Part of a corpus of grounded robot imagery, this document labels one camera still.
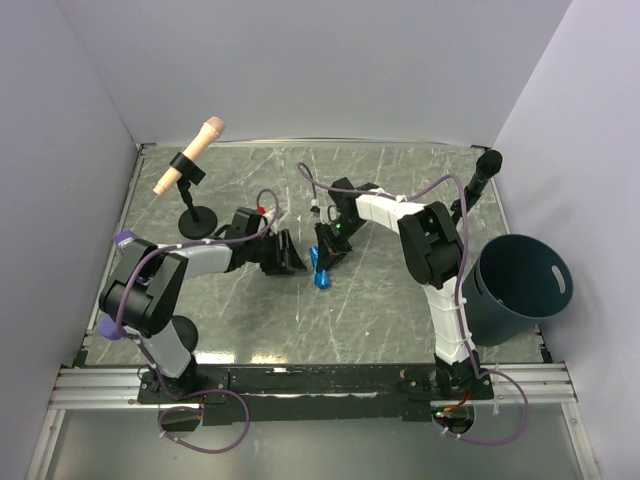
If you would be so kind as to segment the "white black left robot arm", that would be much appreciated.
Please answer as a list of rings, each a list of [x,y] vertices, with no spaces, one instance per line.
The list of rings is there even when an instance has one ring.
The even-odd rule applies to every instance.
[[[188,247],[160,246],[127,232],[129,241],[99,296],[104,313],[100,334],[111,341],[130,339],[143,352],[161,388],[184,402],[198,389],[193,350],[195,325],[174,315],[186,279],[233,272],[257,264],[267,276],[293,275],[306,266],[287,229],[273,228],[273,214],[240,207],[221,235]]]

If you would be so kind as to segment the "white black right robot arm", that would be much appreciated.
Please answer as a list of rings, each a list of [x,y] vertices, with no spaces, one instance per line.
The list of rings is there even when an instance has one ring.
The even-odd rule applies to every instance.
[[[478,356],[460,293],[464,245],[447,207],[393,197],[371,183],[354,187],[345,177],[331,184],[329,195],[338,216],[315,225],[316,272],[329,271],[344,260],[352,251],[350,238],[367,222],[397,234],[407,270],[421,285],[429,306],[438,390],[448,398],[462,396],[474,382]]]

